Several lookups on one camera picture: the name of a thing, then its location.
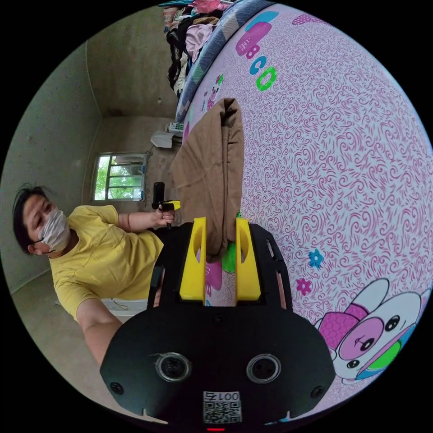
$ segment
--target window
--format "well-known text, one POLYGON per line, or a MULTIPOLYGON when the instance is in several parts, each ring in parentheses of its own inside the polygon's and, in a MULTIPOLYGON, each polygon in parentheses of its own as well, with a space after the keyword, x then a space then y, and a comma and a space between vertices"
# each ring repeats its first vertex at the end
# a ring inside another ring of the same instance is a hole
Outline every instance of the window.
POLYGON ((102 154, 96 165, 93 200, 143 200, 145 174, 145 153, 102 154))

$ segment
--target woman's arm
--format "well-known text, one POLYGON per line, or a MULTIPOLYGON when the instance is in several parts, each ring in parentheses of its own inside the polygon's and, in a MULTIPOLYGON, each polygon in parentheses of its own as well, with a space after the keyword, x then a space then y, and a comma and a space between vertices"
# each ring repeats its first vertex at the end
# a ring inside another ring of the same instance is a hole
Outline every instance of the woman's arm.
POLYGON ((175 219, 175 211, 163 212, 157 209, 155 212, 133 212, 119 214, 118 227, 133 233, 140 233, 157 226, 172 224, 175 219))
POLYGON ((86 299, 77 309, 77 322, 96 362, 100 366, 108 345, 122 322, 110 313, 100 299, 86 299))

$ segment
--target white face mask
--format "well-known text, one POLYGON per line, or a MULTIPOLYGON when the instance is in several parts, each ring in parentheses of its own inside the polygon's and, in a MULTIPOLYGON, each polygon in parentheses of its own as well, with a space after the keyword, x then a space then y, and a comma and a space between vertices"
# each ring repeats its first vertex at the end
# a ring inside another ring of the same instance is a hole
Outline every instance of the white face mask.
POLYGON ((54 208, 49 214, 45 225, 39 232, 39 237, 50 247, 50 253, 64 250, 70 240, 71 233, 69 230, 66 215, 58 208, 54 208))

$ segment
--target yellow t-shirt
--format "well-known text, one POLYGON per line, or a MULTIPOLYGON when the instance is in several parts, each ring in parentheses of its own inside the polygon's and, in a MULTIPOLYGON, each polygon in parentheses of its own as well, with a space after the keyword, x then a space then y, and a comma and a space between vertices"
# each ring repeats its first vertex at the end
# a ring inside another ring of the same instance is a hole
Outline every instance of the yellow t-shirt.
POLYGON ((74 320, 85 299, 148 297, 153 267, 163 247, 155 234, 120 229, 113 206, 79 206, 68 223, 79 241, 67 254, 51 259, 50 265, 59 301, 74 320))

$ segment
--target brown cloth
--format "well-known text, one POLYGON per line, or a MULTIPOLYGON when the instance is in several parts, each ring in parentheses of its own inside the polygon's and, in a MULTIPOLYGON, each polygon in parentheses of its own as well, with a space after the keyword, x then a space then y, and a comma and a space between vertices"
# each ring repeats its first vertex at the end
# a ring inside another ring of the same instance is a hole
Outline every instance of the brown cloth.
POLYGON ((222 258, 235 242, 242 197, 244 131, 235 99, 217 102, 194 126, 171 166, 182 224, 207 217, 206 256, 222 258))

